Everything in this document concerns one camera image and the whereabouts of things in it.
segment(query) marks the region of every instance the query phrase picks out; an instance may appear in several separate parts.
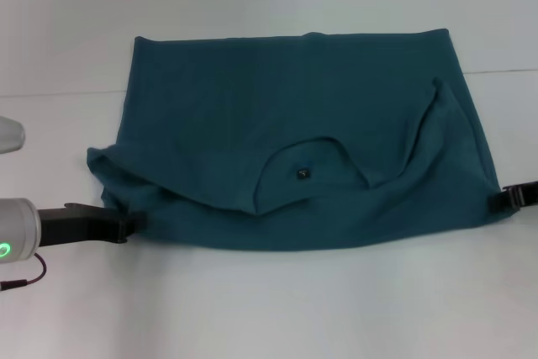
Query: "white tabletop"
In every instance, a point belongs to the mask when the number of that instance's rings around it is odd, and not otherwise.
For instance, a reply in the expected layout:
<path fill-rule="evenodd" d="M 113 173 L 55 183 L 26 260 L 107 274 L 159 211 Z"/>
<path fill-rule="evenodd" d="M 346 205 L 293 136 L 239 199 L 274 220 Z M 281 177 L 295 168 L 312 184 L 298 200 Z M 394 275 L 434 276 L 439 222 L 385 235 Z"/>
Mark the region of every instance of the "white tabletop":
<path fill-rule="evenodd" d="M 501 185 L 538 180 L 536 0 L 0 0 L 0 198 L 99 204 L 88 146 L 113 143 L 133 38 L 446 27 Z M 480 71 L 504 71 L 477 73 Z M 538 208 L 501 224 L 345 251 L 87 242 L 0 293 L 2 357 L 536 359 Z M 35 260 L 0 266 L 32 277 Z"/>

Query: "black cable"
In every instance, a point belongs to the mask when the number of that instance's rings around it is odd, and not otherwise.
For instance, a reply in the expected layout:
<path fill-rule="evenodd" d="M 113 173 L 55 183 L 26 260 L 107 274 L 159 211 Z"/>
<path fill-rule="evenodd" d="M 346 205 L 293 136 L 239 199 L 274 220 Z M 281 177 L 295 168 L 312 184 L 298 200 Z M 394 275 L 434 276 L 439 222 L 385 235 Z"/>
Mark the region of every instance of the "black cable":
<path fill-rule="evenodd" d="M 17 281 L 0 282 L 0 292 L 4 290 L 9 290 L 9 289 L 23 288 L 25 286 L 32 285 L 40 281 L 41 279 L 43 279 L 43 277 L 47 273 L 47 264 L 45 260 L 43 259 L 43 257 L 40 256 L 37 252 L 34 255 L 38 260 L 40 260 L 41 266 L 43 267 L 43 271 L 41 272 L 41 274 L 36 279 L 32 279 L 31 281 L 27 281 L 26 279 L 19 279 Z"/>

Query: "teal t-shirt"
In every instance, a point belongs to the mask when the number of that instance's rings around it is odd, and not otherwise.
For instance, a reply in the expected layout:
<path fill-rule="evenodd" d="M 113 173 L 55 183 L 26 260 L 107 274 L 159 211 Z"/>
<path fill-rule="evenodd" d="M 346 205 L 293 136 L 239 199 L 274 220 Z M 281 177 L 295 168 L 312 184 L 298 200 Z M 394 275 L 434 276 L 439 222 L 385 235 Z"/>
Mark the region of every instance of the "teal t-shirt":
<path fill-rule="evenodd" d="M 492 158 L 444 29 L 135 40 L 115 145 L 87 163 L 144 235 L 354 247 L 480 226 Z"/>

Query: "green indicator light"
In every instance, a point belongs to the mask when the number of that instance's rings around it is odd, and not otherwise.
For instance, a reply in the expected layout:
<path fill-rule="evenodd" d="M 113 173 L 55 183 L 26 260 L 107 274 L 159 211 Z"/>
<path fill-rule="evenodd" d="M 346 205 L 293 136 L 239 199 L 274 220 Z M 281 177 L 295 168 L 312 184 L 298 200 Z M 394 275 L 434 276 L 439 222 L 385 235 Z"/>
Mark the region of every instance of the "green indicator light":
<path fill-rule="evenodd" d="M 0 244 L 0 258 L 4 258 L 11 251 L 11 246 L 8 243 Z"/>

